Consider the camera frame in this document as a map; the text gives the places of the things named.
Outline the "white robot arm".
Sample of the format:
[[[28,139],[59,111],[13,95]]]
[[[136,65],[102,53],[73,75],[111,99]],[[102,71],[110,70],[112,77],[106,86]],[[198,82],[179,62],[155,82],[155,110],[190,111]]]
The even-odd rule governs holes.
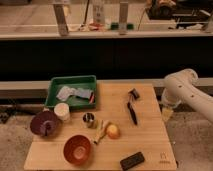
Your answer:
[[[213,123],[213,97],[194,86],[197,80],[197,73],[190,68],[165,76],[162,104],[176,108],[181,102],[185,102]]]

